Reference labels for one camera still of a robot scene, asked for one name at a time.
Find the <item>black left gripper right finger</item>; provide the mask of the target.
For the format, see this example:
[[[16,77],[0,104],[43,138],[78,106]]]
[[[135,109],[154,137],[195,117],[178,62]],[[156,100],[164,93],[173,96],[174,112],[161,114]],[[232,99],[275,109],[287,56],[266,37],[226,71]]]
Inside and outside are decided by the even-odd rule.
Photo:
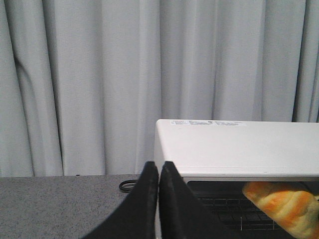
[[[166,161],[159,181],[159,221],[163,239],[239,239],[193,195],[173,162]]]

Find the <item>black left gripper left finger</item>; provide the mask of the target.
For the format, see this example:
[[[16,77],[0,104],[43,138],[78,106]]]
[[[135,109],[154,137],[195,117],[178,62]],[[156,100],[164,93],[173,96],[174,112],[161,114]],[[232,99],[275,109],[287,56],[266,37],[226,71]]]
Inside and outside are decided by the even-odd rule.
[[[155,163],[146,162],[131,192],[106,220],[87,234],[87,238],[154,239],[158,181]]]

